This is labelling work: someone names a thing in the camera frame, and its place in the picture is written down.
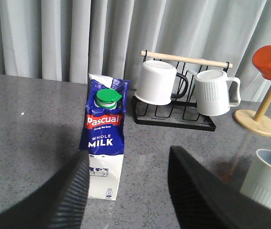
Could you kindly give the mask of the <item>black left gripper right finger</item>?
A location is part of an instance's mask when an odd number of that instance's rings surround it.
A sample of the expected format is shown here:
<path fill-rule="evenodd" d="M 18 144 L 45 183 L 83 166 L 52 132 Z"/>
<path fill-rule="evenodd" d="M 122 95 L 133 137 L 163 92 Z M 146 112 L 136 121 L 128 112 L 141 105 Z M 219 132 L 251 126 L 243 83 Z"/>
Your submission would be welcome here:
<path fill-rule="evenodd" d="M 182 229 L 271 229 L 271 209 L 218 179 L 181 146 L 170 147 L 167 182 Z"/>

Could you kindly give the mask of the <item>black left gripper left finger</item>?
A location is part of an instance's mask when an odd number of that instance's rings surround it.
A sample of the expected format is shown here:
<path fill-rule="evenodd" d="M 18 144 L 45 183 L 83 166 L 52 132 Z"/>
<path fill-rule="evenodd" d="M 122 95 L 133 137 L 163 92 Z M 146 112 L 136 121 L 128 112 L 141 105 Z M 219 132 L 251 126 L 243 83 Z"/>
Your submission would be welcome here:
<path fill-rule="evenodd" d="M 0 229 L 79 229 L 88 189 L 88 152 L 77 151 L 40 188 L 0 213 Z"/>

